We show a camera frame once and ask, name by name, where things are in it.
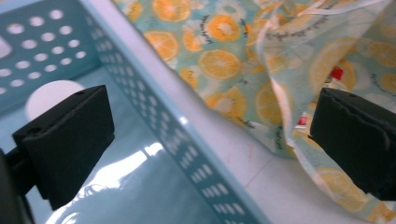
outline white round object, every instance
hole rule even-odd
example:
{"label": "white round object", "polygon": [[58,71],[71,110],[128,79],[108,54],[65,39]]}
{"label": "white round object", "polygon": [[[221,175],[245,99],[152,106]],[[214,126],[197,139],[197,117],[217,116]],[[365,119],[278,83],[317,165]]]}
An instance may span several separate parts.
{"label": "white round object", "polygon": [[84,87],[75,81],[60,80],[47,83],[29,96],[25,107],[26,117],[33,120],[71,94],[82,90]]}

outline plastic bag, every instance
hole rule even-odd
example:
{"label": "plastic bag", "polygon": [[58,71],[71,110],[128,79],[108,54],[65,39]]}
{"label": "plastic bag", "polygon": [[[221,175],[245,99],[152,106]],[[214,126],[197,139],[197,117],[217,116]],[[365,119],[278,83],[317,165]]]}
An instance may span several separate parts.
{"label": "plastic bag", "polygon": [[323,85],[396,112],[395,2],[114,1],[208,107],[275,154],[296,157],[349,212],[396,217],[394,203],[364,194],[307,138]]}

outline lemon print tablecloth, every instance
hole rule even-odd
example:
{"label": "lemon print tablecloth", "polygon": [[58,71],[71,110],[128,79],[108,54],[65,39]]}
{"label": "lemon print tablecloth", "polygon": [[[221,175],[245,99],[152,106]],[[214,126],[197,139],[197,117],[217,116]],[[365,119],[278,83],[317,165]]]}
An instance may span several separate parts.
{"label": "lemon print tablecloth", "polygon": [[396,113],[396,2],[114,2],[208,107],[297,158],[349,212],[377,223],[396,217],[394,202],[364,194],[307,138],[323,85]]}

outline light blue plastic basket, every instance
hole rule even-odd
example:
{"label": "light blue plastic basket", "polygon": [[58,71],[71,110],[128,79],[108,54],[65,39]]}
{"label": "light blue plastic basket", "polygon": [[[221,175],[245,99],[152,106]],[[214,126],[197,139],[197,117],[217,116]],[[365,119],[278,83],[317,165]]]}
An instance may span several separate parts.
{"label": "light blue plastic basket", "polygon": [[[121,44],[112,27],[102,21],[90,1],[25,1],[24,6],[12,2],[6,0],[0,3],[0,36],[12,47],[8,56],[0,59],[0,113],[3,115],[0,125],[17,118],[24,100],[45,83],[77,78],[91,85],[98,78],[107,80],[96,77],[98,75],[111,77],[119,90],[109,92],[110,100],[125,97],[129,101],[128,106],[134,107],[145,122],[145,128],[149,127],[153,136],[164,146],[177,169],[184,174],[183,178],[202,198],[203,206],[215,214],[216,221],[227,224],[268,223],[262,211],[194,128],[180,122],[178,118],[183,114],[167,99],[158,83],[148,76],[147,68],[136,60],[140,52],[129,51]],[[111,81],[107,81],[107,85],[111,86]],[[112,92],[123,96],[111,95]],[[118,111],[114,106],[112,109],[113,113]],[[140,129],[139,125],[133,124],[125,127],[126,123],[135,120],[134,112],[114,116],[116,122],[120,120],[123,123],[125,132],[128,128],[134,129],[135,133],[138,132],[136,129]],[[0,129],[5,130],[0,140],[16,131],[9,127]],[[119,143],[132,146],[135,142],[139,139],[116,134],[113,147]],[[158,185],[166,185],[166,180],[175,175],[174,172],[160,174],[163,182],[156,181]],[[177,195],[177,190],[164,189],[170,192],[163,194],[182,196]],[[191,206],[191,201],[186,201],[185,206]]]}

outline white strap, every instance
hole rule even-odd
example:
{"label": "white strap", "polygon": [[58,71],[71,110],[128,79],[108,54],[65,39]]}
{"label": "white strap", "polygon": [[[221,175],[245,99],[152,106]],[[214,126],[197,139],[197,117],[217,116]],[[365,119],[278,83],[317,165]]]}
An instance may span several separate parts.
{"label": "white strap", "polygon": [[349,11],[353,11],[356,10],[358,8],[361,7],[368,7],[370,5],[373,4],[377,4],[380,2],[385,2],[388,1],[390,2],[391,0],[360,0],[359,2],[356,3],[350,3],[345,5],[344,7],[340,7],[340,8],[336,8],[336,9],[321,9],[318,8],[320,6],[322,6],[326,0],[320,0],[318,2],[316,2],[314,5],[312,5],[311,7],[307,8],[306,10],[300,12],[298,14],[298,16],[302,16],[302,15],[336,15],[336,14],[342,14],[342,13],[346,13]]}

